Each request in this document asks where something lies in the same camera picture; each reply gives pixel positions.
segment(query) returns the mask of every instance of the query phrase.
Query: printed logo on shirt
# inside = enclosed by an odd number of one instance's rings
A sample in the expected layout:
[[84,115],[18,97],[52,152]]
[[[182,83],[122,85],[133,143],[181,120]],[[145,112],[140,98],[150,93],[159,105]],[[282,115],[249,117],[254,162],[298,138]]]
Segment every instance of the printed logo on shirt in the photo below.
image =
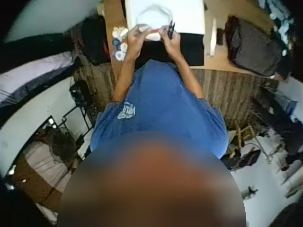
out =
[[129,102],[124,102],[123,110],[118,115],[118,119],[128,119],[133,117],[136,114],[136,107],[133,104],[130,104]]

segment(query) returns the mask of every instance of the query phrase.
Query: wooden floor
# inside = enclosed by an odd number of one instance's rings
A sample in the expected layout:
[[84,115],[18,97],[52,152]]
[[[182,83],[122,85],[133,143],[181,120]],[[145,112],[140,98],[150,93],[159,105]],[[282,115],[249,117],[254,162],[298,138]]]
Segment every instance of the wooden floor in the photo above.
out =
[[[115,86],[111,65],[93,66],[84,56],[79,55],[83,66],[74,73],[75,80],[83,79],[87,82],[95,105],[103,111],[112,101]],[[259,88],[265,83],[277,86],[275,80],[234,72],[194,70],[194,74],[203,85],[206,99],[221,110],[228,129],[234,129],[235,120],[241,127],[248,123],[254,124],[250,99],[258,96]]]

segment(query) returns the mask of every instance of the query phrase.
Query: black cloth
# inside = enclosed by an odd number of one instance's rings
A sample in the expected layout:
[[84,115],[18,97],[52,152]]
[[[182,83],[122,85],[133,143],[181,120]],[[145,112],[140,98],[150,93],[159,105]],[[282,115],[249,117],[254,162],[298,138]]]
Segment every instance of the black cloth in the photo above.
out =
[[16,91],[9,94],[5,98],[5,100],[3,100],[0,103],[0,108],[7,106],[7,105],[14,105],[19,102],[22,102],[23,99],[26,99],[32,93],[32,91],[34,91],[36,88],[39,88],[40,86],[48,87],[49,85],[47,83],[49,81],[51,81],[58,75],[61,75],[68,68],[69,68],[69,66],[50,71],[40,77],[37,77],[37,78],[31,80],[30,82],[26,83],[25,85],[19,87]]
[[261,89],[262,96],[267,100],[274,113],[271,114],[262,104],[252,99],[255,111],[260,114],[261,119],[272,127],[285,141],[285,149],[293,155],[303,145],[303,125],[301,122],[293,122],[280,104],[275,100],[274,94],[268,90]]
[[20,109],[25,103],[27,103],[30,99],[35,97],[36,95],[40,94],[41,92],[45,91],[52,85],[60,82],[61,80],[68,78],[71,74],[81,65],[81,61],[79,58],[75,59],[73,65],[68,67],[64,72],[60,75],[54,77],[53,79],[49,79],[44,83],[40,84],[38,87],[35,87],[32,90],[28,90],[27,96],[25,96],[21,101],[16,104],[6,105],[0,108],[0,128],[4,125],[4,123],[18,110]]
[[[181,52],[190,66],[204,65],[203,35],[181,33]],[[141,54],[137,58],[135,68],[141,68],[148,60],[173,62],[168,56],[163,42],[145,41]]]
[[283,79],[286,79],[290,75],[292,67],[292,58],[289,54],[287,54],[285,57],[281,58],[280,62],[278,63],[276,72],[280,74]]
[[71,86],[70,93],[78,107],[87,108],[93,103],[93,98],[85,80],[79,80]]
[[294,163],[295,160],[303,160],[303,153],[296,153],[294,155],[287,155],[285,158],[285,162],[288,165]]
[[236,154],[233,157],[230,157],[230,154],[226,154],[223,155],[223,157],[220,160],[228,170],[232,170],[240,161],[240,159],[241,159],[241,152],[237,150]]
[[18,66],[73,50],[70,37],[63,34],[37,35],[0,46],[0,73]]
[[244,155],[240,162],[238,163],[239,168],[243,168],[245,166],[252,166],[255,164],[261,154],[261,150],[254,150],[251,151],[250,153]]
[[93,65],[110,62],[105,20],[103,16],[87,18],[81,27],[80,45]]

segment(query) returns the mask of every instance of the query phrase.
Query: person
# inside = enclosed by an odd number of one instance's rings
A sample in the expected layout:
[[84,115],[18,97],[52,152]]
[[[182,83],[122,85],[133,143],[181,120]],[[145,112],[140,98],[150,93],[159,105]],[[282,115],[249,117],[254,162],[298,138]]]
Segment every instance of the person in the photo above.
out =
[[64,189],[58,227],[246,226],[240,190],[214,154],[199,158],[182,139],[146,134],[88,155]]
[[227,150],[227,130],[220,111],[205,100],[203,89],[180,50],[180,34],[169,39],[168,26],[159,29],[175,64],[149,60],[134,73],[143,42],[151,29],[141,25],[128,33],[128,50],[116,82],[113,103],[97,119],[91,150],[136,131],[165,131],[189,139],[201,152],[221,158]]

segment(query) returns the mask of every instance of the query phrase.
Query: blue t-shirt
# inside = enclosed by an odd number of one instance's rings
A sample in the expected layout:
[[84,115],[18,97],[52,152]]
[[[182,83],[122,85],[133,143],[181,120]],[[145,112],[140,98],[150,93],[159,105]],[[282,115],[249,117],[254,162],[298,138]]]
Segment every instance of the blue t-shirt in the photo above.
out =
[[148,61],[133,78],[125,101],[110,103],[97,119],[91,150],[135,131],[166,131],[195,143],[201,152],[221,158],[228,146],[220,111],[198,99],[169,63]]

